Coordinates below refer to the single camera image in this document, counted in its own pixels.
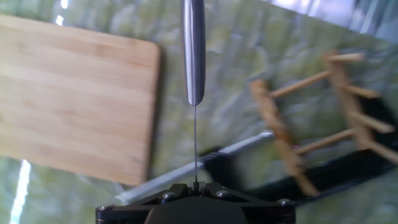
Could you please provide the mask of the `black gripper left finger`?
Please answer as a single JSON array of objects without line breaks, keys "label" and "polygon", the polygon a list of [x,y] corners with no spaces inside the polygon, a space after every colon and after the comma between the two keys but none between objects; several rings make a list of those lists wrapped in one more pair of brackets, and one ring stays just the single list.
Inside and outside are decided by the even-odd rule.
[{"label": "black gripper left finger", "polygon": [[189,187],[187,184],[173,184],[167,190],[157,192],[127,205],[116,206],[114,204],[107,204],[99,206],[95,211],[95,223],[144,223],[149,212],[156,206],[193,196],[196,189],[196,182],[193,183],[193,187]]}]

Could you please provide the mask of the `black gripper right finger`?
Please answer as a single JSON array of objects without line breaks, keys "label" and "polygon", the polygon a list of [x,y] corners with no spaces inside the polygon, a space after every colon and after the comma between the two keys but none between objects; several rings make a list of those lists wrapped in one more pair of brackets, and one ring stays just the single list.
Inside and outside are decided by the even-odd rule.
[{"label": "black gripper right finger", "polygon": [[221,184],[196,183],[198,212],[215,223],[295,223],[295,204],[283,198],[266,202]]}]

